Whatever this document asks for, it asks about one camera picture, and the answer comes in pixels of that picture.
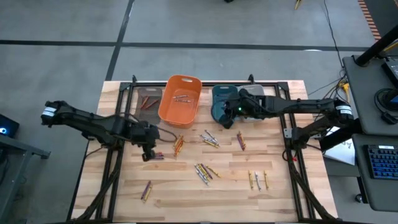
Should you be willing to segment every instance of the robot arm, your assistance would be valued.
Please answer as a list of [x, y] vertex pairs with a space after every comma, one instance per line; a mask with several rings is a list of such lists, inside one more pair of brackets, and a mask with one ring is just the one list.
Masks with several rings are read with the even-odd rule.
[[142, 158], [148, 161], [155, 157], [152, 148], [159, 139], [157, 126], [147, 121], [133, 121], [118, 114], [102, 117], [76, 109], [65, 101], [46, 102], [41, 115], [42, 124], [51, 128], [53, 125], [67, 125], [81, 131], [85, 138], [94, 137], [105, 147], [117, 146], [121, 140], [142, 146]]
[[302, 149], [306, 147], [311, 136], [324, 133], [333, 126], [343, 128], [354, 121], [350, 105], [339, 99], [285, 100], [277, 96], [252, 95], [245, 89], [240, 90], [237, 95], [229, 96], [224, 112], [219, 122], [226, 129], [232, 126], [237, 116], [265, 119], [287, 113], [323, 114], [324, 117], [314, 123], [292, 130], [292, 145]]

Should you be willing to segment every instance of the wooden table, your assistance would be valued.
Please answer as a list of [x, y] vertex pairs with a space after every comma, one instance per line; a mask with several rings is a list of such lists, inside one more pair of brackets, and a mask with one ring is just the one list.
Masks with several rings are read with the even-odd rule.
[[[307, 99], [304, 82], [287, 81], [292, 99]], [[97, 113], [114, 114], [120, 82], [105, 82]], [[267, 95], [275, 95], [264, 87]], [[137, 105], [134, 88], [131, 113]], [[155, 151], [165, 154], [164, 161], [142, 161], [142, 149], [126, 143], [116, 199], [114, 222], [294, 222], [297, 221], [287, 163], [282, 160], [284, 141], [279, 118], [256, 122], [235, 122], [231, 129], [215, 123], [210, 115], [211, 88], [203, 87], [195, 124], [190, 129], [177, 129], [163, 122], [160, 127], [183, 134], [182, 152], [174, 158], [172, 143], [157, 141]], [[296, 114], [297, 126], [313, 121], [310, 114]], [[207, 129], [220, 142], [216, 149], [203, 143], [199, 134]], [[246, 142], [242, 151], [236, 139], [241, 131]], [[99, 148], [90, 142], [88, 153]], [[310, 188], [330, 214], [337, 217], [328, 176], [320, 151], [303, 150]], [[90, 155], [84, 164], [72, 218], [81, 215], [98, 193], [103, 175], [106, 150]], [[220, 173], [206, 186], [193, 165], [208, 164]], [[257, 171], [262, 191], [256, 183], [251, 190], [248, 170]], [[268, 175], [266, 189], [263, 170]], [[146, 203], [140, 197], [148, 180], [154, 187]], [[104, 213], [108, 211], [109, 193]], [[308, 217], [303, 193], [300, 191], [305, 217]]]

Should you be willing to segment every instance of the white paper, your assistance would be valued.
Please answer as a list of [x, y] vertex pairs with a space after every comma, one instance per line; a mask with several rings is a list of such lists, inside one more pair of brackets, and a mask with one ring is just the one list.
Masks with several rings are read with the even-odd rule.
[[[339, 128], [332, 127], [327, 135], [337, 130], [339, 130]], [[353, 140], [349, 139], [338, 144], [337, 146], [327, 150], [323, 156], [355, 166], [355, 148]]]

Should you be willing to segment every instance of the gray floor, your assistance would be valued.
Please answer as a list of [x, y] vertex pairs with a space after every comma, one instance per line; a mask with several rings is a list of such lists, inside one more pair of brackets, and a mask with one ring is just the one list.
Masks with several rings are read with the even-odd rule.
[[[116, 41], [128, 0], [0, 1], [0, 39]], [[357, 0], [327, 0], [336, 41], [368, 47], [374, 40]], [[322, 0], [136, 0], [125, 42], [333, 46]], [[11, 220], [61, 222], [67, 217], [87, 144], [78, 131], [40, 125], [47, 100], [65, 100], [95, 112], [113, 47], [0, 45], [0, 113], [21, 123], [18, 139], [52, 151], [35, 158]], [[341, 52], [342, 56], [360, 52]], [[167, 80], [173, 74], [202, 80], [305, 80], [311, 92], [339, 77], [336, 52], [298, 50], [145, 49], [122, 47], [113, 80]], [[325, 94], [321, 90], [311, 98]], [[339, 217], [397, 223], [398, 214], [375, 212], [353, 201], [353, 178], [331, 177]]]

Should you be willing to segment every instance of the orange basket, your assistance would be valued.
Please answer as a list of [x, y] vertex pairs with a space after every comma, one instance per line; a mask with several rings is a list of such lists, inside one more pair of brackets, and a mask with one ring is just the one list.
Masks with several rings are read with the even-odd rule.
[[173, 75], [166, 84], [159, 117], [177, 128], [190, 128], [197, 113], [201, 81], [186, 75]]

